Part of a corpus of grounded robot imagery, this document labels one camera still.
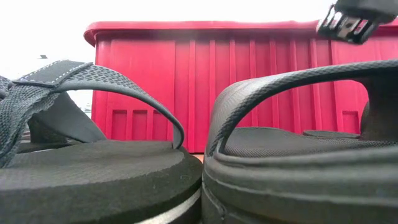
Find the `red crate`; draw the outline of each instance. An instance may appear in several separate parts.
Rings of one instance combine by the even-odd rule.
[[[96,64],[112,68],[163,103],[182,123],[190,152],[203,152],[217,95],[247,78],[398,56],[398,29],[383,26],[364,45],[318,39],[316,23],[96,22],[85,39]],[[354,81],[285,91],[252,110],[239,126],[359,132],[367,99]],[[95,91],[92,118],[110,139],[171,140],[172,126],[150,106]]]

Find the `white sky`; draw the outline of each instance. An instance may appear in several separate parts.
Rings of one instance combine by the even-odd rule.
[[[96,21],[313,21],[334,0],[25,0],[0,3],[0,75],[18,78],[54,60],[95,60],[85,42]],[[46,54],[48,60],[37,60]],[[79,106],[90,91],[70,93]]]

